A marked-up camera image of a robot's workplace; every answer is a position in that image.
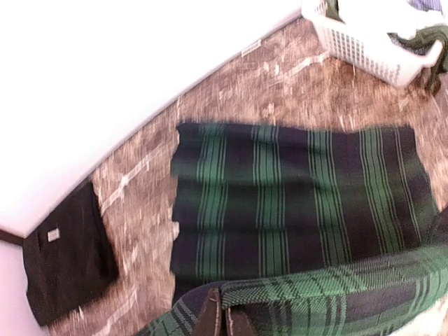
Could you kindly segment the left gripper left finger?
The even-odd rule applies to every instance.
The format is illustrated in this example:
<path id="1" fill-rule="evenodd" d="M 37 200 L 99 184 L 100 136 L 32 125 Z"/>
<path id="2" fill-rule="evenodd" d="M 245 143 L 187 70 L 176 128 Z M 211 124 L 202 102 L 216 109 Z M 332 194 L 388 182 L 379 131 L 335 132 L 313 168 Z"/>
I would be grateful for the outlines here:
<path id="1" fill-rule="evenodd" d="M 199 315 L 199 335 L 219 336 L 221 324 L 221 294 L 218 288 L 212 288 L 207 294 Z"/>

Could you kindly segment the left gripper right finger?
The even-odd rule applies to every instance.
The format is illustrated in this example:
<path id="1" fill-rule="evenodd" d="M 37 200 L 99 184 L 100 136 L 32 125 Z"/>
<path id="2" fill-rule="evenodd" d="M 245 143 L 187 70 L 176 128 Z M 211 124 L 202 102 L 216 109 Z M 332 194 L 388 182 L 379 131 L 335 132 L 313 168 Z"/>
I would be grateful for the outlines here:
<path id="1" fill-rule="evenodd" d="M 250 318 L 240 306 L 225 310 L 225 332 L 228 336 L 257 336 Z"/>

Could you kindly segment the dark green plaid garment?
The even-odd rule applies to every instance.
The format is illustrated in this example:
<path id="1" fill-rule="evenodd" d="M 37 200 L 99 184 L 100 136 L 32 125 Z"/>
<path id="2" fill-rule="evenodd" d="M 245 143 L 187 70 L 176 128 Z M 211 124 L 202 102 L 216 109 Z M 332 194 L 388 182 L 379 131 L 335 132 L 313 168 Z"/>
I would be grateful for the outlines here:
<path id="1" fill-rule="evenodd" d="M 185 122 L 171 159 L 171 309 L 199 335 L 212 288 L 257 335 L 390 335 L 447 294 L 447 211 L 408 126 L 343 133 Z"/>

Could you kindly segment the black t-shirt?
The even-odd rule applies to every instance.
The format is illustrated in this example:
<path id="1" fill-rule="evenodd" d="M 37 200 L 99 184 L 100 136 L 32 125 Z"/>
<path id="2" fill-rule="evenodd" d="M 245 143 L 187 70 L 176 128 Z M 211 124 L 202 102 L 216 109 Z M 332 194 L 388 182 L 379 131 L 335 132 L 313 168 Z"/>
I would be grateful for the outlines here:
<path id="1" fill-rule="evenodd" d="M 119 277 L 91 181 L 73 190 L 24 240 L 27 299 L 40 326 L 100 298 Z"/>

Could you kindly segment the white laundry basket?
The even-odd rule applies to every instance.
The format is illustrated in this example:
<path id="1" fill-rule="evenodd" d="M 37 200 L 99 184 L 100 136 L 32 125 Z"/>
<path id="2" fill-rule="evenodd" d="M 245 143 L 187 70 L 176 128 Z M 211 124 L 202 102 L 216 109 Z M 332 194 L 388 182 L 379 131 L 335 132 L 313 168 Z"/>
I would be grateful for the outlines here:
<path id="1" fill-rule="evenodd" d="M 441 41 L 432 43 L 425 55 L 408 51 L 389 37 L 383 44 L 376 43 L 366 33 L 327 17 L 326 10 L 326 1 L 302 3 L 302 16 L 313 24 L 322 47 L 394 87 L 409 85 L 423 68 L 435 66 L 442 53 Z"/>

